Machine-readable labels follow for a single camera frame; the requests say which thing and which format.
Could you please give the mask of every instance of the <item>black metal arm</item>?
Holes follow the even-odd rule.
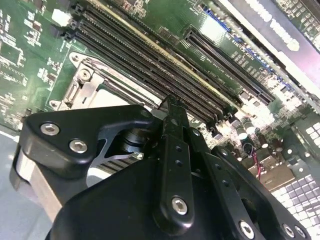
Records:
[[[40,203],[48,240],[310,239],[306,229],[224,147],[209,150],[185,106],[138,105],[26,118],[10,179]],[[89,167],[144,153],[87,187]]]

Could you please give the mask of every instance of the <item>black expansion slot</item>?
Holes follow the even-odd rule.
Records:
[[[124,72],[127,72],[128,76],[131,76],[131,80],[133,80],[137,84],[143,83],[144,85],[148,86],[148,88],[152,89],[154,92],[159,92],[163,97],[168,95],[175,95],[176,97],[182,99],[185,104],[189,108],[190,114],[198,118],[200,121],[207,122],[210,119],[210,115],[206,113],[204,109],[201,109],[200,106],[195,105],[192,101],[185,99],[184,97],[178,96],[174,91],[168,89],[160,84],[158,84],[155,79],[152,79],[145,73],[141,73],[139,70],[136,69],[135,66],[131,65],[125,59],[119,57],[115,52],[110,51],[109,49],[104,48],[103,46],[96,43],[90,37],[82,34],[81,32],[76,32],[74,36],[78,41],[82,42],[92,51],[97,53],[104,59],[111,67],[122,68]]]
[[[149,49],[132,32],[92,6],[83,11],[80,21],[69,33],[108,64],[113,63],[117,69],[120,67],[140,86],[147,86],[162,96],[173,94],[182,99],[189,112],[203,122],[228,106],[178,67],[166,62],[159,53]]]
[[[247,73],[231,57],[226,55],[221,49],[200,34],[195,29],[191,29],[186,34],[185,40],[193,48],[200,51],[204,56],[210,59],[216,66],[222,69],[226,74],[238,82],[244,89],[259,99],[262,103],[268,105],[275,100],[275,97],[268,89]]]
[[[116,42],[121,42],[121,44],[127,47],[126,52],[129,53],[131,51],[132,55],[142,57],[145,67],[153,68],[152,70],[155,72],[159,72],[158,70],[160,70],[160,72],[165,73],[165,78],[169,78],[171,83],[179,82],[181,85],[189,88],[199,99],[206,101],[207,105],[219,109],[226,107],[226,103],[223,100],[215,97],[205,87],[201,87],[194,79],[177,67],[168,64],[158,53],[150,50],[141,40],[138,40],[132,33],[128,33],[125,28],[120,27],[99,10],[90,6],[82,15],[84,17],[81,21],[82,24],[90,29],[99,29],[102,32],[101,37],[108,35],[114,38]]]

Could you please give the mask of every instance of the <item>silver screw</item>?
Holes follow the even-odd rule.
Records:
[[[84,141],[75,139],[69,143],[69,148],[77,154],[83,154],[88,150],[88,146]]]
[[[72,59],[73,61],[75,61],[75,62],[78,62],[78,61],[79,61],[78,55],[72,56],[71,59]]]
[[[60,132],[60,128],[53,123],[44,123],[40,126],[40,130],[43,134],[54,136]]]
[[[248,239],[254,239],[255,233],[252,227],[246,223],[245,221],[240,221],[239,226],[243,234],[248,238]]]
[[[194,133],[194,135],[200,136],[200,132],[197,129],[193,129],[192,132]]]
[[[224,149],[221,149],[221,153],[222,153],[223,155],[225,155],[225,156],[228,156],[228,152],[227,152],[226,150],[224,150]]]
[[[78,76],[82,81],[88,81],[91,78],[91,74],[87,69],[81,69],[78,72]]]
[[[188,207],[185,201],[183,201],[180,197],[174,197],[172,199],[172,207],[173,209],[180,215],[187,214]]]
[[[305,232],[304,231],[302,231],[302,229],[300,228],[300,227],[298,227],[298,226],[294,226],[294,228],[295,228],[295,230],[298,232],[298,234],[300,234],[301,235],[301,237],[303,237],[303,238],[307,238],[307,236],[306,236],[306,234],[305,234]]]
[[[294,238],[295,237],[295,233],[294,231],[292,231],[292,229],[287,225],[287,224],[282,224],[285,233],[290,237],[290,238]]]

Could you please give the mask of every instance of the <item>motherboard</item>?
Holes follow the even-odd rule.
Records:
[[[268,190],[319,181],[319,20],[314,0],[1,0],[0,134],[39,112],[139,104],[157,116],[173,95],[208,147]]]
[[[319,21],[306,4],[276,4],[319,48]],[[19,132],[37,112],[152,111],[174,95],[210,148],[232,145],[242,159],[245,139],[271,145],[320,109],[247,31],[218,0],[2,0],[0,124]]]

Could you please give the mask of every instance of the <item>electrolytic capacitor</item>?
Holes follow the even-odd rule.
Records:
[[[263,149],[266,149],[266,148],[269,146],[265,135],[259,134],[259,135],[258,135],[258,140],[259,140],[259,143],[261,144],[261,147],[262,147]]]
[[[245,128],[245,132],[249,135],[254,134],[256,131],[256,127],[252,124],[249,118],[244,120],[243,126]]]
[[[241,157],[240,150],[237,149],[237,148],[235,148],[235,149],[234,149],[234,153],[235,153],[234,157],[235,157],[239,162],[241,162],[241,161],[242,161],[242,157]]]
[[[278,138],[274,138],[272,139],[272,146],[274,148],[274,150],[278,153],[282,152],[283,151],[283,147],[282,147],[282,144],[281,142],[279,141]]]
[[[246,133],[246,130],[242,125],[236,128],[236,134],[238,135],[240,140],[244,140],[248,137],[248,133]]]

